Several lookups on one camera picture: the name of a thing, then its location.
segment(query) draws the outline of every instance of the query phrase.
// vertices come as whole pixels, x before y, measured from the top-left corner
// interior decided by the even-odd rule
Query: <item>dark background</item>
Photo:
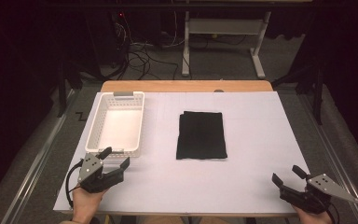
[[[315,58],[324,62],[324,83],[358,143],[358,1],[350,3],[355,4],[328,13],[273,13],[267,37],[285,35],[290,39],[308,34],[293,70]],[[0,1],[0,181],[49,112],[49,96],[57,87],[59,68],[63,65],[65,78],[80,88],[79,71],[100,77],[99,64],[117,59],[109,13],[117,14],[65,13],[45,10],[37,1]],[[125,13],[134,35],[157,46],[160,31],[174,33],[172,13]],[[183,31],[185,14],[177,15],[178,31]],[[243,18],[254,14],[201,12],[198,16]]]

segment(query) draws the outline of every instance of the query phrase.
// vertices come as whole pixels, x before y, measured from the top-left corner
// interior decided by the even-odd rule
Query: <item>black cloth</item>
[[[222,113],[185,111],[179,119],[176,159],[225,159]]]

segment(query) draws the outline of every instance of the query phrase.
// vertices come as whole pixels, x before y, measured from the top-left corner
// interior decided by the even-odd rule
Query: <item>white tabletop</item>
[[[96,95],[70,167],[85,156],[100,95]],[[227,159],[175,158],[179,116],[184,111],[222,112]],[[294,164],[309,172],[277,92],[146,92],[141,157],[131,160],[124,182],[104,195],[100,212],[291,216],[293,208],[279,198],[271,178],[276,173],[285,185],[302,191],[306,183],[291,171]],[[70,186],[76,185],[77,176],[74,172]],[[70,212],[64,184],[54,210]]]

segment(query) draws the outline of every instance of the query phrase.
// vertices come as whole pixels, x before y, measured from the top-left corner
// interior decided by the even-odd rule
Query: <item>plastic basket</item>
[[[98,153],[111,147],[109,157],[139,157],[144,103],[145,94],[141,91],[103,93],[86,151]]]

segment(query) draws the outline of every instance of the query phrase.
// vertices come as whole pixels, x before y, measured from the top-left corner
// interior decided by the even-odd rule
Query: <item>human hand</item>
[[[74,216],[72,217],[72,221],[82,224],[90,223],[97,212],[103,195],[107,191],[108,189],[99,193],[88,193],[82,188],[74,189]]]
[[[321,214],[316,215],[307,213],[304,210],[295,207],[294,205],[292,206],[298,213],[302,224],[333,224],[330,216],[326,212],[322,212]]]

